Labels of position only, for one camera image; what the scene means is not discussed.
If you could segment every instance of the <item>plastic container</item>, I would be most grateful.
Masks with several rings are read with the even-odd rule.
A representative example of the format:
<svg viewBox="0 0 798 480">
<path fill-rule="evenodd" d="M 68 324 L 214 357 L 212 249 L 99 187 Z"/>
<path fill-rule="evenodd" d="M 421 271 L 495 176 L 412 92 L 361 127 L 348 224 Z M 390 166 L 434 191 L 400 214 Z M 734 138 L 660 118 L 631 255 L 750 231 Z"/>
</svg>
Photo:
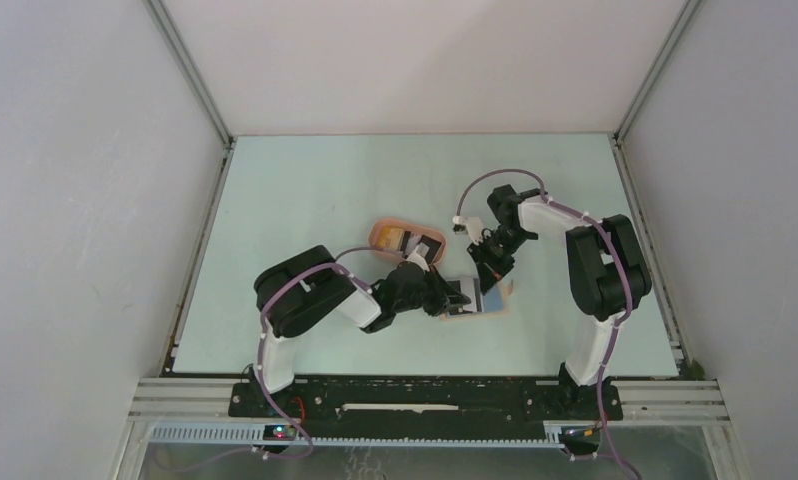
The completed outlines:
<svg viewBox="0 0 798 480">
<path fill-rule="evenodd" d="M 399 220 L 398 218 L 387 217 L 387 218 L 382 218 L 379 221 L 375 222 L 372 230 L 370 230 L 370 237 L 368 241 L 369 245 L 371 247 L 377 246 L 376 244 L 378 242 L 379 234 L 384 228 L 389 228 L 389 227 L 399 227 L 403 230 L 411 232 L 412 234 L 425 235 L 429 238 L 432 238 L 440 242 L 441 243 L 440 250 L 437 252 L 437 255 L 435 255 L 434 262 L 432 262 L 432 265 L 434 265 L 435 267 L 440 265 L 440 261 L 443 260 L 443 255 L 446 254 L 446 236 L 444 236 L 442 233 L 433 228 L 423 227 L 422 225 L 416 225 L 413 223 L 405 222 Z M 392 253 L 387 253 L 387 252 L 380 252 L 378 250 L 373 250 L 373 254 L 385 260 L 390 260 L 394 263 L 399 263 L 402 260 L 402 257 L 400 257 L 399 255 L 394 255 Z"/>
</svg>

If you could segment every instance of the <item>black mounting plate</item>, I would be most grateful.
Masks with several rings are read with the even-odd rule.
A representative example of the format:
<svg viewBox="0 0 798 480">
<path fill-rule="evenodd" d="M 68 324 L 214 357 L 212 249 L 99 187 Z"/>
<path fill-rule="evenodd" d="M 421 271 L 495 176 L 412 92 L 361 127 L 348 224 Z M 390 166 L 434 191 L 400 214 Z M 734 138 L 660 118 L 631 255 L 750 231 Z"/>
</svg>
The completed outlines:
<svg viewBox="0 0 798 480">
<path fill-rule="evenodd" d="M 300 417 L 311 436 L 360 439 L 530 440 L 545 438 L 545 420 L 598 418 L 590 411 L 563 411 L 562 387 L 542 377 L 411 377 L 302 375 L 273 395 L 288 415 Z M 617 389 L 604 387 L 609 420 L 623 418 Z M 348 404 L 454 405 L 452 410 L 357 410 Z M 230 417 L 278 417 L 255 383 L 234 385 Z"/>
</svg>

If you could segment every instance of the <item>metal grate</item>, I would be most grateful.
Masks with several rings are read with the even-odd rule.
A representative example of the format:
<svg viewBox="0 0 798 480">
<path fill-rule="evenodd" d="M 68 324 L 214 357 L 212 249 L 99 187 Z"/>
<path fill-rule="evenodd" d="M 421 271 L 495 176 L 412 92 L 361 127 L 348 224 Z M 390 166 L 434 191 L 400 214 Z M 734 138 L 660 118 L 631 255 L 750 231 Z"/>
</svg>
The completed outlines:
<svg viewBox="0 0 798 480">
<path fill-rule="evenodd" d="M 219 424 L 164 422 L 152 429 L 150 443 L 202 443 L 225 445 L 283 445 L 301 443 L 264 440 L 264 427 L 269 424 Z M 379 439 L 379 438 L 324 438 L 314 437 L 314 445 L 335 447 L 483 447 L 483 448 L 556 448 L 560 447 L 559 427 L 547 427 L 546 438 L 536 440 L 430 440 L 430 439 Z"/>
</svg>

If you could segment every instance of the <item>white wall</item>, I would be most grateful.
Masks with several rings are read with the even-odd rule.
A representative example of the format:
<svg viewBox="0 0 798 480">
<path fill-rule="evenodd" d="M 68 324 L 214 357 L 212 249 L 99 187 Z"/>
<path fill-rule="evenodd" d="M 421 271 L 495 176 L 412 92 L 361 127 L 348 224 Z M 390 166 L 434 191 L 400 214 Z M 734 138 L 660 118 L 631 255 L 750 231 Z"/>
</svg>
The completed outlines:
<svg viewBox="0 0 798 480">
<path fill-rule="evenodd" d="M 610 132 L 684 0 L 166 4 L 235 134 Z"/>
<path fill-rule="evenodd" d="M 0 0 L 0 478 L 107 475 L 221 145 L 139 0 Z"/>
<path fill-rule="evenodd" d="M 706 2 L 625 144 L 753 477 L 798 479 L 798 0 Z"/>
</svg>

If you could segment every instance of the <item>white table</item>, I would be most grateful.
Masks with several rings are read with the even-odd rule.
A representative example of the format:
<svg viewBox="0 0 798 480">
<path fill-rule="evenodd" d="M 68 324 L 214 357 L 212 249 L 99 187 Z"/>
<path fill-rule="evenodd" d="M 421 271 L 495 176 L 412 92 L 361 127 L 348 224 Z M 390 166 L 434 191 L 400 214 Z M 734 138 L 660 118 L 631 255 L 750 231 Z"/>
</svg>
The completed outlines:
<svg viewBox="0 0 798 480">
<path fill-rule="evenodd" d="M 466 236 L 451 232 L 464 188 L 499 168 L 539 174 L 556 200 L 595 218 L 631 216 L 605 135 L 387 135 L 241 137 L 228 173 L 174 363 L 175 372 L 237 373 L 255 358 L 255 278 L 317 244 L 364 245 L 372 224 L 394 216 L 440 229 L 449 240 L 441 272 L 472 275 Z M 470 193 L 465 215 L 496 223 L 485 200 L 529 177 L 500 175 Z M 339 314 L 306 334 L 297 373 L 374 375 L 556 375 L 581 315 L 564 247 L 543 239 L 516 254 L 507 315 L 441 321 L 403 313 L 373 335 Z M 392 265 L 370 252 L 342 259 L 369 282 Z M 612 375 L 677 374 L 655 296 L 622 331 Z"/>
</svg>

